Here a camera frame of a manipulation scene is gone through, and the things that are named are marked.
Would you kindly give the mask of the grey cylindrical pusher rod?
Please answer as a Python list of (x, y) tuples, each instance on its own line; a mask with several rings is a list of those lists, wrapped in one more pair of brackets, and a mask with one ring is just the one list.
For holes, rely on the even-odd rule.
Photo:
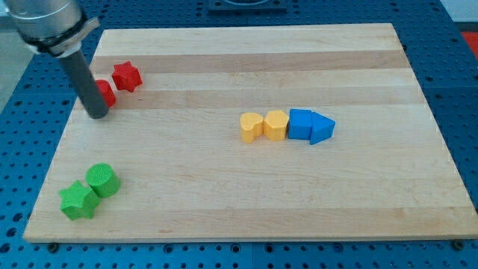
[(105, 117), (109, 108), (90, 71), (88, 62), (81, 51), (59, 58), (60, 65), (69, 77), (84, 110), (92, 119)]

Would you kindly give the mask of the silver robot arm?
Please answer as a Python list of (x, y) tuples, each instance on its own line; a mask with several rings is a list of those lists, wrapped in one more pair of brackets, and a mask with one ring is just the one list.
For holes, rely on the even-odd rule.
[(82, 40), (99, 27), (75, 0), (5, 0), (6, 13), (28, 47), (57, 58), (85, 111), (101, 119), (109, 108), (81, 51)]

